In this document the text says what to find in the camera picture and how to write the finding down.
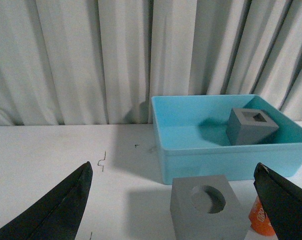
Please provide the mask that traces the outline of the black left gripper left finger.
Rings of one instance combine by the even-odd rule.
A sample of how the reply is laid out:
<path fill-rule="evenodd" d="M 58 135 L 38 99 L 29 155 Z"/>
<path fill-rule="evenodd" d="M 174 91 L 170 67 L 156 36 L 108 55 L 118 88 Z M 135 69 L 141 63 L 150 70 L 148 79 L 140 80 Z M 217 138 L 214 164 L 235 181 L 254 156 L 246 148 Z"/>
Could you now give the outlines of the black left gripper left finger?
<path fill-rule="evenodd" d="M 74 240 L 93 178 L 86 162 L 32 206 L 0 228 L 0 240 Z"/>

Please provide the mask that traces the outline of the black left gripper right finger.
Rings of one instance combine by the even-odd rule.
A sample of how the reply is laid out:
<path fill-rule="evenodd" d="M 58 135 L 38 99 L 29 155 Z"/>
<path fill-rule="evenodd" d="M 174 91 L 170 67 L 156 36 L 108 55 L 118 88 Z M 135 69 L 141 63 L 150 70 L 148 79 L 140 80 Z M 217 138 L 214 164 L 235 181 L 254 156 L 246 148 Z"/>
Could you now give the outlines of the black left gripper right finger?
<path fill-rule="evenodd" d="M 259 162 L 254 187 L 279 240 L 302 240 L 302 188 Z"/>

